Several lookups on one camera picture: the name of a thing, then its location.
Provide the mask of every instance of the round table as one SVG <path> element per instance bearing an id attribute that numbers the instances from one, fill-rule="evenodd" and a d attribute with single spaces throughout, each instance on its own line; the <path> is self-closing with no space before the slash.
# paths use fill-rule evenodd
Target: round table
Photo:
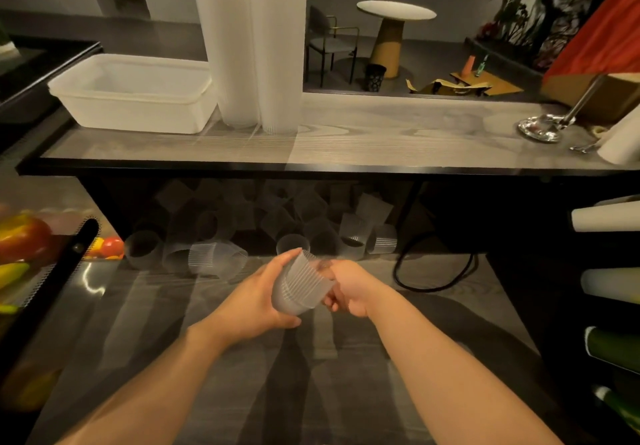
<path id="1" fill-rule="evenodd" d="M 387 68 L 385 79 L 398 76 L 400 47 L 405 21 L 431 20 L 436 13 L 428 8 L 408 3 L 386 0 L 366 0 L 358 2 L 358 10 L 382 17 L 376 45 L 373 47 L 370 64 L 380 64 Z"/>

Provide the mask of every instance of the gray chair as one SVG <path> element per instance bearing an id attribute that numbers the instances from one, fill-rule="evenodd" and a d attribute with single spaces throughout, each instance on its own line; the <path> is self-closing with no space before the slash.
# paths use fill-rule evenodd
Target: gray chair
<path id="1" fill-rule="evenodd" d="M 337 37 L 338 30 L 355 30 L 355 40 L 344 40 Z M 348 52 L 353 56 L 351 63 L 351 76 L 349 84 L 353 82 L 353 70 L 356 67 L 356 56 L 358 54 L 358 40 L 360 38 L 360 29 L 357 27 L 338 27 L 338 19 L 334 15 L 325 15 L 316 7 L 311 7 L 309 12 L 309 28 L 308 40 L 306 45 L 305 58 L 305 79 L 309 79 L 309 47 L 322 55 L 322 67 L 320 72 L 320 87 L 324 83 L 324 56 L 331 54 L 331 67 L 333 70 L 333 58 L 336 53 Z"/>

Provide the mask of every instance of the cardboard box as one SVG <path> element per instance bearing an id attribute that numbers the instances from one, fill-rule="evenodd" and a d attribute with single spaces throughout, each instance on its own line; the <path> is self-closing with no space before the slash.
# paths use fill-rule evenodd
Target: cardboard box
<path id="1" fill-rule="evenodd" d="M 548 98 L 574 106 L 587 90 L 595 74 L 553 76 L 540 92 Z M 580 110 L 579 117 L 590 124 L 611 126 L 640 103 L 640 73 L 609 74 L 600 88 Z"/>

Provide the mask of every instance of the chair seat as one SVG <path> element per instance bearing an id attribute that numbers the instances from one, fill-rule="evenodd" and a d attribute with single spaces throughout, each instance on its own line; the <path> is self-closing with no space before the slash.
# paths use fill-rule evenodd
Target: chair seat
<path id="1" fill-rule="evenodd" d="M 311 39 L 309 40 L 309 45 L 311 45 L 311 47 L 313 47 L 318 52 L 322 52 L 323 38 L 318 37 L 315 39 Z M 355 48 L 355 39 L 353 40 L 353 42 L 348 42 L 340 38 L 327 37 L 326 43 L 324 44 L 325 53 L 353 52 Z"/>

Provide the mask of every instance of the forearm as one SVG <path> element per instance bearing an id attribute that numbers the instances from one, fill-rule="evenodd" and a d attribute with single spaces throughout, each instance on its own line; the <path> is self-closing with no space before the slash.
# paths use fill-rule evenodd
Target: forearm
<path id="1" fill-rule="evenodd" d="M 438 445 L 561 443 L 507 386 L 398 292 L 381 288 L 369 315 Z"/>
<path id="2" fill-rule="evenodd" d="M 227 347 L 212 315 L 189 327 L 60 444 L 170 445 L 214 360 Z"/>

